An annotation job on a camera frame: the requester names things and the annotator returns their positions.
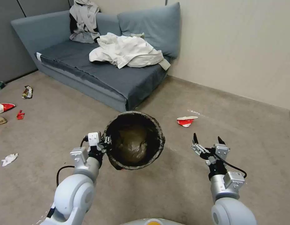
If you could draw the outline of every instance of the gray carpet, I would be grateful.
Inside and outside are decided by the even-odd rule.
[[[22,99],[25,85],[32,99]],[[69,152],[89,132],[103,131],[118,112],[35,72],[0,91],[17,105],[1,114],[0,224],[36,224],[49,210],[57,170],[72,165]],[[26,113],[16,120],[19,110]],[[212,224],[208,168],[190,148],[193,132],[212,146],[219,135],[231,148],[227,161],[248,173],[241,201],[258,224],[290,224],[290,112],[200,85],[167,78],[137,110],[160,123],[165,149],[151,166],[116,171],[104,157],[96,196],[84,224],[117,225],[161,217],[184,224]],[[197,115],[183,128],[176,118]],[[11,153],[19,157],[1,167]],[[71,174],[61,172],[60,179]]]

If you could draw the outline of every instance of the sofa backrest cushion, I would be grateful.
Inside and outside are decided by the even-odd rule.
[[[121,36],[119,20],[116,15],[108,15],[104,13],[96,14],[96,22],[100,35],[106,35],[108,32]]]
[[[180,46],[180,4],[118,14],[122,34],[145,33],[145,40],[164,55],[177,58]]]

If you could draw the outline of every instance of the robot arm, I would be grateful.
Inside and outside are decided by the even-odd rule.
[[[242,202],[239,189],[245,183],[246,172],[228,164],[225,159],[230,149],[225,142],[218,137],[219,144],[212,148],[204,148],[198,143],[194,133],[192,149],[203,159],[210,169],[208,175],[211,181],[211,193],[214,206],[211,209],[211,217],[215,225],[256,225],[256,219]],[[226,164],[242,171],[243,176],[238,172],[228,172]]]
[[[101,141],[99,132],[89,133],[86,138],[89,149],[79,147],[71,151],[74,174],[58,185],[54,203],[41,225],[80,225],[90,209],[107,142]]]

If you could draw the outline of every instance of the sofa cushion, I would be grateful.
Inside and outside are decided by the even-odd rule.
[[[122,34],[145,33],[145,40],[163,55],[177,58],[180,43],[180,4],[118,14]]]
[[[96,22],[100,35],[106,35],[108,32],[121,36],[119,20],[116,15],[108,15],[104,13],[96,14]]]
[[[89,53],[98,44],[65,41],[40,50],[44,65],[58,68],[92,82],[127,99],[126,109],[139,105],[163,81],[166,71],[159,65],[118,69],[109,62],[90,62]]]

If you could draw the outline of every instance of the gray sofa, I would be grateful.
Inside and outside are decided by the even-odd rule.
[[[180,6],[96,15],[101,35],[145,33],[145,39],[165,59],[179,51]],[[39,71],[120,111],[133,110],[166,76],[159,64],[118,69],[109,63],[91,63],[89,52],[98,44],[69,40],[69,11],[17,19],[11,22]]]

